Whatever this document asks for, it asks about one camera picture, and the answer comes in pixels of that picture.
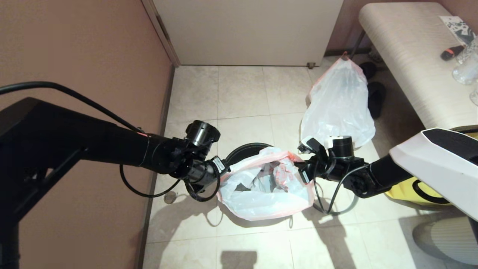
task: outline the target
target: glass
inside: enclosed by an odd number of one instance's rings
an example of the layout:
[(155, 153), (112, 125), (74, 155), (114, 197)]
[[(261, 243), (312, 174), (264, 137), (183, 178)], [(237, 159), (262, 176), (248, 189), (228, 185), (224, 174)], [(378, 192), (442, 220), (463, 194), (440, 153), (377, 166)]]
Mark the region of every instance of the glass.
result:
[(472, 53), (468, 59), (453, 70), (453, 77), (461, 84), (470, 85), (478, 79), (478, 54)]
[(470, 44), (456, 57), (458, 63), (463, 64), (474, 52), (478, 51), (478, 38), (473, 39)]
[(478, 87), (475, 87), (475, 90), (470, 94), (470, 100), (478, 106)]

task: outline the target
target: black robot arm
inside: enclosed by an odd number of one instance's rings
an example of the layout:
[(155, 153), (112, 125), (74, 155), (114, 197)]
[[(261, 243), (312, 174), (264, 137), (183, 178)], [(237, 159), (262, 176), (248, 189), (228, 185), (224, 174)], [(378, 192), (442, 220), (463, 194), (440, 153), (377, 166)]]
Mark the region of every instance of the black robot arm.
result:
[(130, 165), (182, 179), (197, 193), (225, 165), (205, 161), (219, 131), (194, 121), (186, 137), (138, 133), (34, 98), (0, 112), (0, 231), (8, 231), (79, 160)]
[(331, 137), (329, 144), (327, 150), (314, 138), (306, 138), (300, 144), (299, 150), (314, 155), (305, 162), (295, 163), (304, 183), (315, 181), (316, 177), (338, 182), (328, 210), (322, 207), (320, 199), (321, 208), (314, 204), (316, 209), (324, 213), (331, 213), (338, 188), (342, 185), (353, 191), (357, 197), (368, 198), (389, 191), (393, 185), (412, 177), (398, 166), (390, 155), (372, 163), (356, 157), (350, 136)]

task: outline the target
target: yellow bag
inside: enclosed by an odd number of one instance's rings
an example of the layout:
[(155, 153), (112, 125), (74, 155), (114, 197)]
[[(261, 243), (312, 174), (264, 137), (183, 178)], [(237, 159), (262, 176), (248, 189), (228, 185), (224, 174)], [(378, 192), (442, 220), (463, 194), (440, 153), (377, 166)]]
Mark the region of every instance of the yellow bag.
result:
[[(416, 193), (416, 191), (413, 189), (413, 183), (416, 180), (417, 178), (413, 177), (405, 181), (402, 181), (398, 183), (397, 185), (393, 186), (391, 190), (386, 192), (385, 194), (387, 194), (390, 198), (393, 198), (393, 199), (411, 201), (421, 205), (437, 205), (437, 203), (428, 201), (420, 197)], [(425, 192), (426, 194), (432, 197), (443, 198), (443, 196), (438, 194), (436, 191), (434, 191), (432, 188), (430, 188), (428, 185), (426, 185), (423, 182), (418, 183), (418, 186), (423, 192)]]

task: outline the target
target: white cushioned bench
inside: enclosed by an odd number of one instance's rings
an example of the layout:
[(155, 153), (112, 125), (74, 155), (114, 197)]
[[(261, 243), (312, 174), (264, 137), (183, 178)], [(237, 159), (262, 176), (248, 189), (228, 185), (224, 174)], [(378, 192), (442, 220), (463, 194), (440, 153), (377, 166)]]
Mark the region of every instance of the white cushioned bench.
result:
[(476, 85), (456, 82), (458, 62), (440, 58), (459, 42), (438, 16), (451, 14), (438, 3), (372, 3), (359, 21), (426, 128), (477, 125)]

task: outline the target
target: white plastic bag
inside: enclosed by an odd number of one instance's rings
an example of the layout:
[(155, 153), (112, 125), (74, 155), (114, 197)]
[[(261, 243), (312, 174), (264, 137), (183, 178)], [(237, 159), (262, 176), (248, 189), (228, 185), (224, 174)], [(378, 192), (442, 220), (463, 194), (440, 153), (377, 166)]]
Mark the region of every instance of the white plastic bag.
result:
[(294, 162), (302, 160), (289, 151), (267, 147), (232, 165), (221, 178), (219, 201), (249, 221), (285, 217), (312, 206), (313, 185), (302, 182)]
[(367, 79), (352, 60), (340, 58), (312, 86), (310, 105), (301, 123), (301, 140), (315, 137), (325, 145), (329, 136), (350, 135), (361, 147), (375, 135), (368, 110)]

